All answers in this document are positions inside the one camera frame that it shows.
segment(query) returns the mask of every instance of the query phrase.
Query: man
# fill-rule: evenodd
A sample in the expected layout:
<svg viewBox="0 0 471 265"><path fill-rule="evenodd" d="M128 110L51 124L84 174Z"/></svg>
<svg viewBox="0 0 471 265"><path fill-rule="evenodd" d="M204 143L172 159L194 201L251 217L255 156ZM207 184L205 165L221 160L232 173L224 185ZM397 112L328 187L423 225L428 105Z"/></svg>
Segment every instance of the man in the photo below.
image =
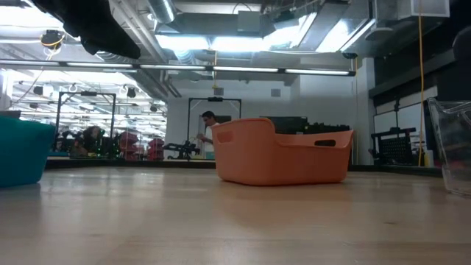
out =
<svg viewBox="0 0 471 265"><path fill-rule="evenodd" d="M206 124L206 131L204 135L202 133L198 134L197 138L205 143L205 158L214 159L213 131L211 127L219 123L216 122L216 116L212 111L206 111L202 114L202 117Z"/></svg>

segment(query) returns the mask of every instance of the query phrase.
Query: teal plastic bin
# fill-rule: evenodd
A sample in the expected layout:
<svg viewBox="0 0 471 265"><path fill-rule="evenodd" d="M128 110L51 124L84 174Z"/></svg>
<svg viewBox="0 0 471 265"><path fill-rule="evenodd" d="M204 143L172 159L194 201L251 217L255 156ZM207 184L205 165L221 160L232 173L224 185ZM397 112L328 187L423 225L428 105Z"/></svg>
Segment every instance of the teal plastic bin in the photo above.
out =
<svg viewBox="0 0 471 265"><path fill-rule="evenodd" d="M54 133L51 125L0 117L0 188L41 179Z"/></svg>

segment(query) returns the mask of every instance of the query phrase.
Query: clear plastic container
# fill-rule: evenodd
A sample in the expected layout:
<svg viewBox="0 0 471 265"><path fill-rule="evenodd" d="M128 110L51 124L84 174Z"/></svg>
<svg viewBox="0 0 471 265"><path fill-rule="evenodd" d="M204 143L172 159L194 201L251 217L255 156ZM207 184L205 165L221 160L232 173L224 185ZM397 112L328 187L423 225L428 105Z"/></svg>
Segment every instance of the clear plastic container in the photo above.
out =
<svg viewBox="0 0 471 265"><path fill-rule="evenodd" d="M448 191L471 196L471 102L428 100Z"/></svg>

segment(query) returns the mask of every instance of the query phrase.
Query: orange plastic bin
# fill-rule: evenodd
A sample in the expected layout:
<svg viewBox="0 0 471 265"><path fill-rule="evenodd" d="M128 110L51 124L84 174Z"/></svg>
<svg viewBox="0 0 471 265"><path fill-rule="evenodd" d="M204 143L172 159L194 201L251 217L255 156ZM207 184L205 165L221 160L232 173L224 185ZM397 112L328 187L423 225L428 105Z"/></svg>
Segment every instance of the orange plastic bin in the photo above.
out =
<svg viewBox="0 0 471 265"><path fill-rule="evenodd" d="M279 135L268 119L239 119L212 130L216 168L223 180L278 186L339 183L347 177L352 130ZM318 146L326 143L330 146Z"/></svg>

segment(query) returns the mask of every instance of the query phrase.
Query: black cable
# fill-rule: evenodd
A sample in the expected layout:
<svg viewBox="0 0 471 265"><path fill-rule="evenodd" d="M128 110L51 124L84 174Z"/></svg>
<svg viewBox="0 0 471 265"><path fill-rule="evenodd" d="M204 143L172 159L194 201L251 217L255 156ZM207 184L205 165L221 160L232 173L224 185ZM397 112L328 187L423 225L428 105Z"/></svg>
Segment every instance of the black cable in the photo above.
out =
<svg viewBox="0 0 471 265"><path fill-rule="evenodd" d="M243 4L243 5L246 6L250 11L252 11L252 8L250 8L247 4L238 2L238 3L235 4L235 6L234 6L233 13L236 11L236 8L237 8L240 4Z"/></svg>

